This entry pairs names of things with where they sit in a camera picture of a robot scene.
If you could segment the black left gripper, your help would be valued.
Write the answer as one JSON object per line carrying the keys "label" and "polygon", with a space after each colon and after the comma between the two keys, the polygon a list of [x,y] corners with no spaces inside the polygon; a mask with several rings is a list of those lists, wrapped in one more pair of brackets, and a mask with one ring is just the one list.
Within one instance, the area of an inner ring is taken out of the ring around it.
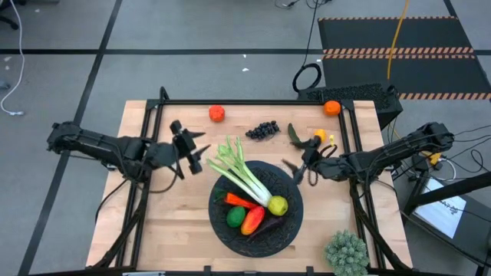
{"label": "black left gripper", "polygon": [[193,175],[200,173],[203,169],[199,163],[201,155],[210,148],[210,144],[198,149],[196,152],[196,144],[193,139],[205,135],[203,132],[191,132],[188,129],[183,129],[180,121],[174,120],[170,124],[170,129],[173,134],[173,145],[176,150],[176,164],[179,167],[179,172],[182,174],[179,161],[187,158],[189,161],[189,169]]}

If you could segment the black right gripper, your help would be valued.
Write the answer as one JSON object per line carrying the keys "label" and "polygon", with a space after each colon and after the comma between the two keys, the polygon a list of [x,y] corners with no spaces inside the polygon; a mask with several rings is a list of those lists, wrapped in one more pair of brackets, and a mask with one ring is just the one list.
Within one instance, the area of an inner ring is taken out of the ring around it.
{"label": "black right gripper", "polygon": [[302,165],[298,167],[286,159],[282,159],[282,162],[292,171],[294,184],[299,185],[303,180],[305,170],[310,168],[320,157],[318,148],[321,145],[321,140],[318,136],[313,136],[305,142],[291,141],[291,144],[298,150],[304,150]]}

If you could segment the dark green cucumber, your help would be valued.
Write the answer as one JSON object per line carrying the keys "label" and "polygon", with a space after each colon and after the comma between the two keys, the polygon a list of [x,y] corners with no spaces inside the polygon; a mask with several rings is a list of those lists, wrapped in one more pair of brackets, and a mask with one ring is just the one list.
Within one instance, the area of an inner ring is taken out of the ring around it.
{"label": "dark green cucumber", "polygon": [[299,146],[302,143],[301,140],[299,139],[292,123],[288,124],[288,136],[291,140],[290,144],[292,144],[293,146]]}

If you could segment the red-orange tomato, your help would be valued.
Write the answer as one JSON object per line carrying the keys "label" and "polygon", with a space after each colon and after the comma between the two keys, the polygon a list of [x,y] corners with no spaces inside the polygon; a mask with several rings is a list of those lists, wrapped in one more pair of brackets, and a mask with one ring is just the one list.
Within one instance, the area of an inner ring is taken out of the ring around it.
{"label": "red-orange tomato", "polygon": [[224,121],[226,116],[225,109],[221,105],[212,105],[209,108],[209,118],[215,123]]}

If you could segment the dark purple grape bunch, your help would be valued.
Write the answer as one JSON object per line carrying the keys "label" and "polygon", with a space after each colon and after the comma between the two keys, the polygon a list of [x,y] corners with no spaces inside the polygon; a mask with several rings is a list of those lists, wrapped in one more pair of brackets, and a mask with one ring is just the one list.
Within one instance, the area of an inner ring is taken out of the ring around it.
{"label": "dark purple grape bunch", "polygon": [[280,132],[280,128],[275,120],[260,123],[253,130],[248,130],[245,136],[252,140],[264,140],[273,137]]}

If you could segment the yellow-green apple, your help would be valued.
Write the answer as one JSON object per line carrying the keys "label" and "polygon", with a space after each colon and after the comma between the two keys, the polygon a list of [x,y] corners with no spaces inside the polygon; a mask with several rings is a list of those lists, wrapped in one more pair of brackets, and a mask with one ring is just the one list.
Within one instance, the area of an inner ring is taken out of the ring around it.
{"label": "yellow-green apple", "polygon": [[276,216],[283,216],[288,211],[288,201],[280,195],[274,195],[270,198],[268,210]]}

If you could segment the white and green celery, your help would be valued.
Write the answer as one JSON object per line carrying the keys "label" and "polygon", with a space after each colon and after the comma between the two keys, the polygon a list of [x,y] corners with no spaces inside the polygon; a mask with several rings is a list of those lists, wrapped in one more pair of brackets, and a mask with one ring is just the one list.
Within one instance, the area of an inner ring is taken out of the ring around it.
{"label": "white and green celery", "polygon": [[272,194],[246,165],[241,140],[238,136],[234,143],[230,136],[227,136],[226,143],[218,145],[214,159],[207,158],[206,163],[211,169],[236,184],[258,204],[263,207],[269,205]]}

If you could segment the orange fruit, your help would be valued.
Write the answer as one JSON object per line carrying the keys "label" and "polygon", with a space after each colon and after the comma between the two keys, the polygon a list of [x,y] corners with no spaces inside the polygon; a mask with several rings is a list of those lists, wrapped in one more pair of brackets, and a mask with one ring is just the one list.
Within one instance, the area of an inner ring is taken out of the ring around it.
{"label": "orange fruit", "polygon": [[335,117],[342,111],[342,107],[338,101],[330,100],[324,103],[323,111],[326,116]]}

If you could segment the orange carrot with green leaves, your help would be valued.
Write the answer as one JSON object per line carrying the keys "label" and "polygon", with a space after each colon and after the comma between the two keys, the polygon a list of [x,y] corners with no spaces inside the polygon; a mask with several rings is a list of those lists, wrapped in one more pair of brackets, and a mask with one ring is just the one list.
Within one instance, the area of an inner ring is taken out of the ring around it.
{"label": "orange carrot with green leaves", "polygon": [[217,189],[214,193],[214,202],[224,202],[233,206],[240,206],[245,209],[253,209],[257,207],[255,203],[252,203],[248,200],[242,199],[241,197],[235,195],[231,192],[226,192],[222,189]]}

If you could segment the dark purple eggplant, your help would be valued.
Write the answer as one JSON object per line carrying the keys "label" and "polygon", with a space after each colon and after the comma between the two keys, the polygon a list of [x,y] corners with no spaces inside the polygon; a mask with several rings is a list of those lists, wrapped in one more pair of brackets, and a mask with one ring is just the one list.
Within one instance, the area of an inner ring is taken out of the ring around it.
{"label": "dark purple eggplant", "polygon": [[250,236],[249,239],[254,238],[257,235],[261,235],[264,232],[271,231],[278,228],[285,222],[285,217],[271,217],[264,221]]}

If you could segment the red and orange mango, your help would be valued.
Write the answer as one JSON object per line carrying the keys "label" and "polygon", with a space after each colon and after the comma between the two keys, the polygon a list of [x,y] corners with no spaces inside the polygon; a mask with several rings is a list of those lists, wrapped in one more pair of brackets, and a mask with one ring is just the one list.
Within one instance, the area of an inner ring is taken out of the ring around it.
{"label": "red and orange mango", "polygon": [[262,206],[257,206],[250,209],[241,224],[241,233],[243,235],[251,235],[262,223],[265,217],[265,209]]}

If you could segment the green lime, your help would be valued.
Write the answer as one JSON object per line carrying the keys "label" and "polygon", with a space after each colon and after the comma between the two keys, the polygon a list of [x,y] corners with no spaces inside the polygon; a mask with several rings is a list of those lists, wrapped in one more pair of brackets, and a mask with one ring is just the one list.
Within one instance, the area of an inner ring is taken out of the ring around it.
{"label": "green lime", "polygon": [[226,223],[231,228],[239,227],[246,216],[246,209],[242,206],[235,206],[229,210],[226,216]]}

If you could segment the black perforated computer case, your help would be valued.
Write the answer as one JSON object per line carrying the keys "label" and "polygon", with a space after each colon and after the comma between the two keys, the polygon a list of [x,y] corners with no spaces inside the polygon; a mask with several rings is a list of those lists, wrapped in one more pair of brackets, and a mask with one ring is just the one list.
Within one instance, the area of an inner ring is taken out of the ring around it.
{"label": "black perforated computer case", "polygon": [[343,104],[351,101],[365,100],[374,103],[378,123],[384,129],[402,111],[399,93],[394,85],[382,83],[355,84],[345,87],[316,87],[298,92],[298,100],[313,101],[324,104],[336,100]]}

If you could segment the black chair base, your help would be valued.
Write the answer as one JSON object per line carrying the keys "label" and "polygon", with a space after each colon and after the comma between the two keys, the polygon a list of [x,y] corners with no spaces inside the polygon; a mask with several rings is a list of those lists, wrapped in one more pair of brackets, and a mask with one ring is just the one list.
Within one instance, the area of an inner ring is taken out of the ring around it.
{"label": "black chair base", "polygon": [[[15,4],[26,5],[27,0],[13,0]],[[8,6],[10,6],[9,0],[0,0],[0,12],[5,10]],[[6,23],[13,30],[18,30],[19,26],[16,22],[12,21],[10,18],[5,17],[4,15],[0,15],[0,22]]]}

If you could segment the black metal table frame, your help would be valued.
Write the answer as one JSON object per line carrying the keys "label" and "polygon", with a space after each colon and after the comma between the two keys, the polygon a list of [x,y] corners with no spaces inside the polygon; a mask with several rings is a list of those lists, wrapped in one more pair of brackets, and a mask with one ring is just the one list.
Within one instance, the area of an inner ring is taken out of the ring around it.
{"label": "black metal table frame", "polygon": [[[247,160],[261,160],[287,170],[281,159],[292,163],[301,162],[301,152],[289,144],[288,123],[293,123],[302,139],[309,138],[315,129],[324,129],[334,134],[336,143],[340,143],[341,131],[337,117],[327,117],[321,105],[303,104],[297,100],[198,100],[198,104],[170,104],[163,107],[162,121],[158,141],[170,140],[169,125],[180,120],[183,127],[191,131],[205,132],[197,139],[199,148],[211,144],[203,154],[215,156],[218,144],[224,144],[227,135],[232,141],[241,136]],[[222,104],[226,118],[222,123],[209,119],[208,110],[212,104]],[[124,107],[118,136],[140,135],[146,100],[129,100]],[[354,110],[363,150],[373,150],[383,146],[374,104],[369,101],[355,101]],[[281,133],[265,142],[245,139],[244,132],[257,124],[277,120]],[[211,189],[219,174],[203,164],[203,171],[195,176],[189,173],[188,163],[183,162],[186,174],[184,180],[168,192],[149,195],[147,209],[143,217],[140,243],[132,232],[127,239],[122,265],[131,265],[136,254],[136,268],[145,271],[193,271],[202,272],[205,266],[216,271],[270,271],[301,272],[307,267],[314,272],[331,272],[324,260],[324,246],[336,231],[349,229],[356,232],[354,212],[349,196],[348,182],[332,182],[319,177],[316,187],[307,183],[307,176],[298,186],[304,203],[303,221],[295,240],[278,254],[267,258],[247,258],[227,248],[213,231],[208,214]],[[407,246],[407,238],[398,212],[395,193],[376,182],[371,188],[378,228],[384,239],[406,265],[412,267]],[[91,249],[86,265],[96,265],[110,249],[123,228],[128,198],[134,199],[137,207],[140,192],[129,195],[130,185],[125,184],[113,195],[101,209]]]}

